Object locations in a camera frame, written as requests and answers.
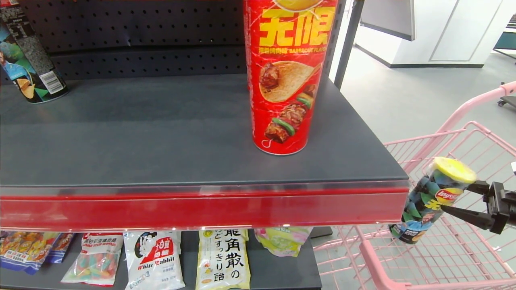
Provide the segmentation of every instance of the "white wall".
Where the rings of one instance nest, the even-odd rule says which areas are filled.
[[[415,38],[360,27],[356,43],[392,64],[483,64],[516,0],[414,0]]]
[[[357,35],[355,36],[356,44],[388,63],[393,63],[402,41],[404,40],[399,37],[364,26],[358,27]]]

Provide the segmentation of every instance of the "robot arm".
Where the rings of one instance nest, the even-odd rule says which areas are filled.
[[[511,165],[516,175],[516,162]],[[467,223],[496,234],[501,234],[507,224],[516,225],[516,192],[505,190],[500,182],[489,185],[485,181],[477,181],[467,189],[482,195],[482,201],[487,204],[487,213],[446,205],[442,205],[441,209]]]

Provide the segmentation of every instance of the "green pepper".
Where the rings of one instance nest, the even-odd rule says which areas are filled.
[[[298,100],[300,103],[305,105],[308,109],[312,108],[312,102],[310,100],[303,98],[302,95],[303,95],[303,93],[297,95],[296,100]]]
[[[281,120],[281,119],[278,119],[278,118],[273,118],[272,121],[280,126],[282,126],[283,128],[285,128],[285,130],[287,130],[288,134],[293,136],[295,133],[296,133],[296,130],[294,129],[294,127],[292,127],[289,123]]]

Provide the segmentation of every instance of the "candy bag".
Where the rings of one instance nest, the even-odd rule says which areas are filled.
[[[71,233],[62,233],[56,244],[50,250],[49,255],[46,257],[45,262],[49,263],[61,263],[65,257],[68,246],[70,245],[73,238]]]
[[[196,290],[249,289],[247,230],[199,232]]]
[[[0,246],[0,265],[33,275],[45,261],[59,233],[9,232]]]
[[[125,290],[183,288],[180,235],[176,231],[124,233],[129,277]]]
[[[84,234],[82,251],[61,282],[112,286],[123,242],[121,233]]]
[[[264,248],[278,257],[297,257],[312,228],[255,229],[254,235]]]

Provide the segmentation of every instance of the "lay's logo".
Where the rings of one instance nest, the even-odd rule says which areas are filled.
[[[459,188],[446,188],[437,191],[436,199],[440,203],[449,204],[453,203],[461,194],[462,190]]]

